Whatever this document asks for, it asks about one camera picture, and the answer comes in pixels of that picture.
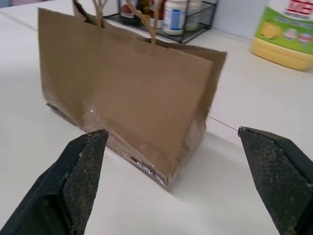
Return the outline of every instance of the spice rack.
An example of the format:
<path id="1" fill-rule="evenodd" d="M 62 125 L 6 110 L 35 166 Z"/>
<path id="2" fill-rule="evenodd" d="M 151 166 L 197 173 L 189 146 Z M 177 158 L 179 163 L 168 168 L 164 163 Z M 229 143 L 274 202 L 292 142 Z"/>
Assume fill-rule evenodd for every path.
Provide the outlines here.
<path id="1" fill-rule="evenodd" d="M 198 35 L 204 33 L 205 31 L 209 30 L 212 27 L 215 12 L 216 12 L 219 0 L 202 1 L 201 9 L 199 9 L 199 11 L 196 11 L 192 14 L 188 14 L 189 2 L 190 2 L 190 0 L 187 1 L 187 7 L 186 7 L 187 14 L 186 14 L 185 23 L 183 26 L 183 33 L 181 35 L 178 35 L 178 36 L 172 36 L 172 35 L 168 35 L 168 34 L 164 33 L 163 30 L 160 28 L 157 30 L 158 36 L 184 44 L 184 43 L 187 43 L 190 40 L 194 39 Z M 121 9 L 119 0 L 117 0 L 117 9 L 118 9 L 118 13 L 108 15 L 108 16 L 102 16 L 102 17 L 104 19 L 107 19 L 107 20 L 118 22 L 122 25 L 126 25 L 126 26 L 129 26 L 132 28 L 147 31 L 143 24 L 133 25 L 133 24 L 121 22 L 120 17 L 119 17 L 120 9 Z M 200 20 L 199 20 L 198 28 L 194 31 L 191 31 L 191 32 L 186 31 L 185 29 L 186 29 L 186 24 L 188 22 L 188 18 L 191 16 L 194 16 L 196 14 L 200 14 L 200 17 L 199 17 Z"/>

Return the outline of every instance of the white table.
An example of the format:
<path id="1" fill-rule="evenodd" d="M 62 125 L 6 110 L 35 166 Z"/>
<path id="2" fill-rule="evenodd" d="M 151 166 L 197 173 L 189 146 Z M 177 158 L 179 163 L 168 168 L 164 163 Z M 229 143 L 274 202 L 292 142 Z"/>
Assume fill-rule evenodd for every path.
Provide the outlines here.
<path id="1" fill-rule="evenodd" d="M 93 13 L 91 0 L 81 2 Z M 0 9 L 0 227 L 66 144 L 83 133 L 45 106 L 38 6 L 72 14 L 69 0 Z M 106 14 L 114 10 L 111 1 Z M 207 121 L 210 133 L 172 194 L 106 150 L 87 235 L 278 235 L 236 129 L 288 137 L 313 159 L 313 70 L 293 71 L 260 59 L 250 54 L 248 41 L 217 30 L 191 44 L 228 51 Z"/>

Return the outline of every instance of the yellow bottle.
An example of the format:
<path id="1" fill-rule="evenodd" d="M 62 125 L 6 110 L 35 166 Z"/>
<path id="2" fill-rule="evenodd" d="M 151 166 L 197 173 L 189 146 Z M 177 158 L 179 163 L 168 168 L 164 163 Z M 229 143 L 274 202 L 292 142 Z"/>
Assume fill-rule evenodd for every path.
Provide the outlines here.
<path id="1" fill-rule="evenodd" d="M 313 0 L 270 0 L 252 43 L 252 53 L 305 70 L 313 65 Z"/>

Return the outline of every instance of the green label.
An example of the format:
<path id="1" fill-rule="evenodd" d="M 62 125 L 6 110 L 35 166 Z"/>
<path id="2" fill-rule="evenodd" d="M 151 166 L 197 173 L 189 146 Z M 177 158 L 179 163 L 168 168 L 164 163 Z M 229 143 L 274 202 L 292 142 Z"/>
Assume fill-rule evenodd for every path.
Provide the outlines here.
<path id="1" fill-rule="evenodd" d="M 313 54 L 313 1 L 271 0 L 255 36 L 278 46 Z"/>

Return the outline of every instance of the white bottle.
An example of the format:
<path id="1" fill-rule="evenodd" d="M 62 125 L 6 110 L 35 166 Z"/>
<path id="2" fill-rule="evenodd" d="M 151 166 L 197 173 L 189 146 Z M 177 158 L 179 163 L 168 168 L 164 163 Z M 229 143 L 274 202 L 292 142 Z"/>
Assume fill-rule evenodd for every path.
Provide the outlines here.
<path id="1" fill-rule="evenodd" d="M 197 11 L 200 11 L 201 6 L 202 6 L 201 0 L 191 0 L 189 2 L 186 31 L 195 31 L 198 28 L 201 14 L 195 14 L 193 16 L 190 16 L 190 15 Z"/>
<path id="2" fill-rule="evenodd" d="M 163 31 L 169 35 L 182 34 L 186 19 L 187 0 L 167 0 L 164 9 Z"/>

